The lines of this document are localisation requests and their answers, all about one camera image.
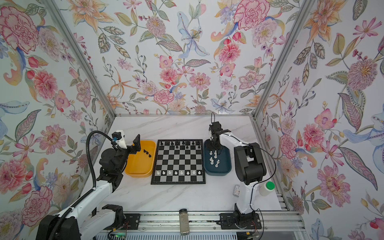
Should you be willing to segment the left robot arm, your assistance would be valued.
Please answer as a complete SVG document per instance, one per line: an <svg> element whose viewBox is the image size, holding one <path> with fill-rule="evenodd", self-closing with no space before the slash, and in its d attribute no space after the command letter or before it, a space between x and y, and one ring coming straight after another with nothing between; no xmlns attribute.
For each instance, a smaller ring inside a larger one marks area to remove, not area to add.
<svg viewBox="0 0 384 240"><path fill-rule="evenodd" d="M112 147L101 154L100 175L91 171L92 188L61 212L45 216L38 227L38 240L92 240L105 229L113 232L129 224L122 206L108 204L99 212L96 209L119 187L129 155L141 151L141 137L136 136L131 146L122 130L106 138Z"/></svg>

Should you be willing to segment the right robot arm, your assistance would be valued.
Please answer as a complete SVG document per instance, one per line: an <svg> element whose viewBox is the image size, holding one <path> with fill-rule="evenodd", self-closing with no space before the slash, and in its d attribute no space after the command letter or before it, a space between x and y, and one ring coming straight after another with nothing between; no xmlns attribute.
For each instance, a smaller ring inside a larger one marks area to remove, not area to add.
<svg viewBox="0 0 384 240"><path fill-rule="evenodd" d="M209 131L213 150L226 147L234 153L235 172L241 184L232 222L237 227L245 228L256 217L256 212L252 209L255 187L267 174L260 145L243 141L230 130L224 130L219 122L212 122Z"/></svg>

